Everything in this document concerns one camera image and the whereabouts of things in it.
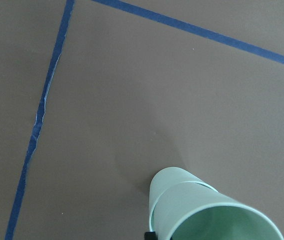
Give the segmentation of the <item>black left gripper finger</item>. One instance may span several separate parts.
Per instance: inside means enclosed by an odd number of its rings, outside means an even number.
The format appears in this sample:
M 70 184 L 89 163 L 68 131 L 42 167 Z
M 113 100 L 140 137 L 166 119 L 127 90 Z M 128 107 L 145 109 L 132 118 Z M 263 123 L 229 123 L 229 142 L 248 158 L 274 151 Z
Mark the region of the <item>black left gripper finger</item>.
M 144 240 L 157 240 L 157 235 L 154 231 L 147 231 L 144 233 Z

